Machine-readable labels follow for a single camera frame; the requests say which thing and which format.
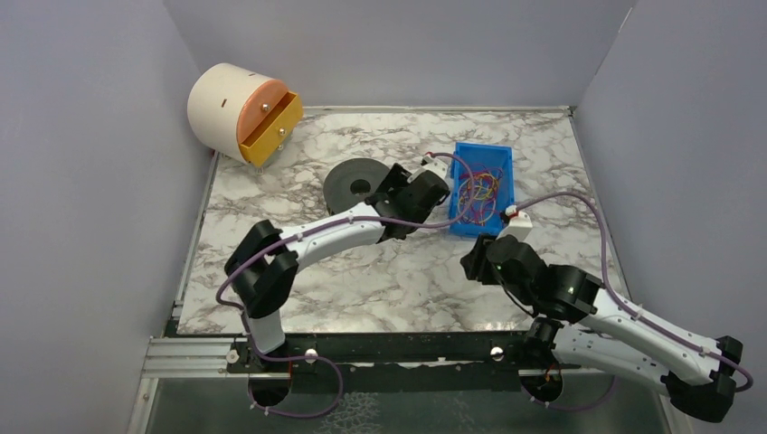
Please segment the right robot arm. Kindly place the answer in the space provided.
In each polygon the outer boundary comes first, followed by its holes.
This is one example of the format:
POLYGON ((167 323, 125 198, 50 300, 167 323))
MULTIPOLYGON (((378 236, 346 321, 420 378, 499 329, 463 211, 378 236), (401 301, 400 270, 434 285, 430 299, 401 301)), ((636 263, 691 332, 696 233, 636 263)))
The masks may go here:
POLYGON ((513 356, 540 368, 580 365, 640 382, 679 411, 720 423, 736 394, 743 345, 669 323, 575 266, 546 264, 512 235, 483 234, 459 261, 469 280, 501 287, 534 317, 513 356))

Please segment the yellow drawer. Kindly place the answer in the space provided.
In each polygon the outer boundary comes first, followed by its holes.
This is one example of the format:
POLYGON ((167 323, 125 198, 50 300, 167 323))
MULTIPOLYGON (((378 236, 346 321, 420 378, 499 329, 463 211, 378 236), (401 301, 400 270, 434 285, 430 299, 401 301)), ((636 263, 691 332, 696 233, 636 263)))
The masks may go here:
POLYGON ((238 147, 244 162, 260 167, 278 150, 303 118, 298 93, 287 92, 263 109, 264 102, 250 98, 237 122, 238 147))

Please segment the black cable spool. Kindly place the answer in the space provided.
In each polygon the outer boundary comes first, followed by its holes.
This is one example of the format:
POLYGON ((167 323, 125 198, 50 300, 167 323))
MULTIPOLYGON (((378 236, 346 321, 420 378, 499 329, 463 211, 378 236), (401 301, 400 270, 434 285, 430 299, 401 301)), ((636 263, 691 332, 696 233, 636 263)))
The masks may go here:
POLYGON ((372 158, 352 158, 335 165, 323 182, 329 215, 345 212, 375 192, 390 168, 372 158))

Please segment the cream cylindrical drawer cabinet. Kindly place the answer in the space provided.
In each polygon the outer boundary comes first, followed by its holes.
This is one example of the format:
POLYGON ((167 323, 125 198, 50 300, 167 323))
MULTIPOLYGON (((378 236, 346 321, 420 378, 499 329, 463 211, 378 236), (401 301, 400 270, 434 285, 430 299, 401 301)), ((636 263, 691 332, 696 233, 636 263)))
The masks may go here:
POLYGON ((187 100, 187 118, 196 138, 212 150, 244 164, 237 140, 237 122, 246 102, 254 97, 263 109, 279 101, 289 89, 283 80, 230 63, 204 72, 187 100))

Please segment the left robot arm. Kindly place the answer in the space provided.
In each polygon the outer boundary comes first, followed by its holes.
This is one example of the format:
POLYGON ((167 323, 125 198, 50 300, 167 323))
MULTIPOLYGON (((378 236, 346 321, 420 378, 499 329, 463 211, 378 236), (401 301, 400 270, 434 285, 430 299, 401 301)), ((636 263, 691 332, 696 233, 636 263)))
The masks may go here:
POLYGON ((345 250, 429 228, 427 218, 450 194, 448 169, 433 156, 425 156, 414 173, 395 164, 371 196, 344 212, 284 229, 269 220, 254 224, 224 272, 257 352, 269 354, 285 343, 279 311, 301 270, 345 250))

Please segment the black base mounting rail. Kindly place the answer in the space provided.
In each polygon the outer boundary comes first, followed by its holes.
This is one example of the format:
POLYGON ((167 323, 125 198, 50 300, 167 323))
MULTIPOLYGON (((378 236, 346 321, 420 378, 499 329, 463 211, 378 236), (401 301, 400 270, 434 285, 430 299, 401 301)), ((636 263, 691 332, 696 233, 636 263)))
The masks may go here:
POLYGON ((564 363, 529 349, 523 331, 289 333, 269 358, 244 334, 171 334, 153 341, 144 374, 243 381, 265 401, 345 392, 517 392, 526 376, 558 377, 564 363))

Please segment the blue plastic bin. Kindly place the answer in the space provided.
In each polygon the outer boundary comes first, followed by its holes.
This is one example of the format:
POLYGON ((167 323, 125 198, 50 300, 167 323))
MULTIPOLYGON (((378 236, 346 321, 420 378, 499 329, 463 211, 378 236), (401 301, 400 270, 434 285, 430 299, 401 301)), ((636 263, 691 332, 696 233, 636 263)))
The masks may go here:
POLYGON ((454 155, 463 162, 451 165, 449 217, 463 217, 450 232, 468 238, 499 234, 504 227, 500 214, 515 203, 512 149, 458 142, 454 155))

